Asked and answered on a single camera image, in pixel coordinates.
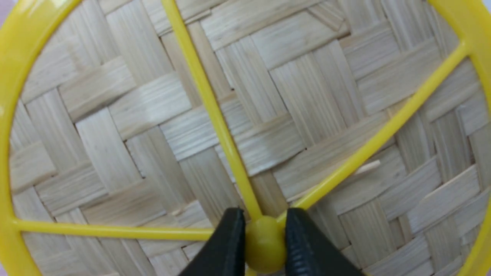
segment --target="yellow rim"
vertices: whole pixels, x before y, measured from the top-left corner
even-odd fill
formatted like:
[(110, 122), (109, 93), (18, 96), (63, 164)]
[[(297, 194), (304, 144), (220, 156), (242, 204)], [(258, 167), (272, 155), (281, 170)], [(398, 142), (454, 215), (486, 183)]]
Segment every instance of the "yellow rim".
[[(21, 236), (22, 231), (114, 238), (207, 240), (212, 229), (135, 228), (22, 221), (11, 203), (8, 150), (19, 94), (37, 55), (68, 13), (81, 0), (20, 0), (0, 30), (0, 261), (9, 275), (40, 275)], [(408, 103), (337, 171), (294, 204), (308, 208), (373, 155), (426, 101), (465, 57), (472, 60), (491, 110), (491, 16), (481, 0), (430, 0), (460, 38), (457, 49), (418, 89)], [(262, 217), (234, 141), (196, 54), (175, 0), (162, 0), (232, 171), (253, 220)], [(284, 224), (284, 214), (278, 219)], [(485, 275), (491, 266), (491, 204), (481, 232), (459, 276)]]

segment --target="woven bamboo mat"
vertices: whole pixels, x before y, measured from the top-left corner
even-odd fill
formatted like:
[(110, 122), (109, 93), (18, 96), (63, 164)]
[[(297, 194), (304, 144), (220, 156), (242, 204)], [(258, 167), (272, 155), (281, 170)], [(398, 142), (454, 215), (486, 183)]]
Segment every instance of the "woven bamboo mat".
[[(457, 45), (421, 0), (178, 0), (262, 211), (361, 147)], [(310, 210), (374, 276), (449, 276), (489, 198), (491, 125), (469, 60)], [(243, 206), (159, 0), (83, 0), (26, 81), (11, 134), (17, 216), (211, 227)], [(45, 276), (173, 276), (203, 243), (24, 234)]]

